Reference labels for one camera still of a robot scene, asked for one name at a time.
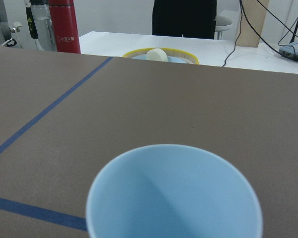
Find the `brown paper table cover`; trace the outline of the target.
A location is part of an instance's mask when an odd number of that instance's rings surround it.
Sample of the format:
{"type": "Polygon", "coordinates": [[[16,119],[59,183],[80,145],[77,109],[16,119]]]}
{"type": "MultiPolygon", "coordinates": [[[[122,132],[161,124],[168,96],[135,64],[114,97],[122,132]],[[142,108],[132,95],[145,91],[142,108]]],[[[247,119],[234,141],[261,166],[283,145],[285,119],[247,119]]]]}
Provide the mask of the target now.
{"type": "Polygon", "coordinates": [[[234,164],[298,238],[298,74],[0,46],[0,238],[85,238],[98,171],[150,144],[234,164]]]}

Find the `person in black shirt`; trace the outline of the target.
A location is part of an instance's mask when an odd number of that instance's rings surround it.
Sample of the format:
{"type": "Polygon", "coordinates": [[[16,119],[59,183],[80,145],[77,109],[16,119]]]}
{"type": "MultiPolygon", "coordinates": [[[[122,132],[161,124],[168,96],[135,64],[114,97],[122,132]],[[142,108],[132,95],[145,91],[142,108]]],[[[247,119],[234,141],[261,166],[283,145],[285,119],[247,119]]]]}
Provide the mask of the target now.
{"type": "Polygon", "coordinates": [[[216,0],[155,0],[152,34],[213,39],[216,17],[216,0]]]}

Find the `light blue plastic cup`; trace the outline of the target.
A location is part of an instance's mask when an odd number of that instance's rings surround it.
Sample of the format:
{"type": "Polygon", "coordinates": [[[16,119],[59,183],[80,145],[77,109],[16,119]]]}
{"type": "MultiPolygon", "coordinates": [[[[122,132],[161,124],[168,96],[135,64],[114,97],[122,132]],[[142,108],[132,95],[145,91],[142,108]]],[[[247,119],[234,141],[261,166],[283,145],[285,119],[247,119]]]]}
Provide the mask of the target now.
{"type": "Polygon", "coordinates": [[[245,176],[208,151],[174,144],[125,152],[88,193],[91,238],[260,238],[259,200],[245,176]]]}

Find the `yellow rimmed blue bowl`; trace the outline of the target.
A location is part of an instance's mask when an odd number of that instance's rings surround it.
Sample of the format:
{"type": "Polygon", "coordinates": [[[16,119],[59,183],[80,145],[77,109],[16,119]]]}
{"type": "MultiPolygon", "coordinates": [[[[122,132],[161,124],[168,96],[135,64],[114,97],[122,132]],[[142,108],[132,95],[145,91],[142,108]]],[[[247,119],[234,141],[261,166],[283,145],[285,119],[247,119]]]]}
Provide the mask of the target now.
{"type": "Polygon", "coordinates": [[[199,60],[195,55],[186,51],[172,48],[137,49],[125,53],[123,57],[138,60],[199,64],[199,60]]]}

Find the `clear water bottle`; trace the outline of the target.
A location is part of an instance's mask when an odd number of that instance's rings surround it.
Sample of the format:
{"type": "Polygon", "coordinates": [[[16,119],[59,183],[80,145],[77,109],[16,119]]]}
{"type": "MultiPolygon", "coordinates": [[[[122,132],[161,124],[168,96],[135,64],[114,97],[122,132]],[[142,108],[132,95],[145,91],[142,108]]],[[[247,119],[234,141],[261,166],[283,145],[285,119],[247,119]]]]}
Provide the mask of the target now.
{"type": "Polygon", "coordinates": [[[31,12],[37,32],[35,44],[40,51],[57,50],[52,20],[47,0],[31,0],[31,12]]]}

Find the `red cylindrical bottle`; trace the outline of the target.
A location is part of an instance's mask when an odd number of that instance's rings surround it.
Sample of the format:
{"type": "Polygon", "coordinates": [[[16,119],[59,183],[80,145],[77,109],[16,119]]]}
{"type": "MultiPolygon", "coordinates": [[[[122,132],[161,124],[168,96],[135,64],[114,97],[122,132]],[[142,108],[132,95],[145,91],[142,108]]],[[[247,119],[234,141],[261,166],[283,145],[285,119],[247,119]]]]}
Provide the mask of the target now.
{"type": "Polygon", "coordinates": [[[48,1],[58,52],[80,54],[73,0],[48,1]]]}

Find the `white round stool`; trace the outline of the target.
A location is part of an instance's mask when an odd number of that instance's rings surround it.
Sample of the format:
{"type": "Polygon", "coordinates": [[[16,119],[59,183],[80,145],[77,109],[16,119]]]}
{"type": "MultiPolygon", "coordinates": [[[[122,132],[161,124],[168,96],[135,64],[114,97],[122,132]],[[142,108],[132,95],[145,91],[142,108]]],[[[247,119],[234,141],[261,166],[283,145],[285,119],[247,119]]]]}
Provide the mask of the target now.
{"type": "Polygon", "coordinates": [[[217,33],[217,39],[223,38],[223,32],[232,28],[233,21],[227,17],[218,15],[216,18],[215,32],[217,33]]]}

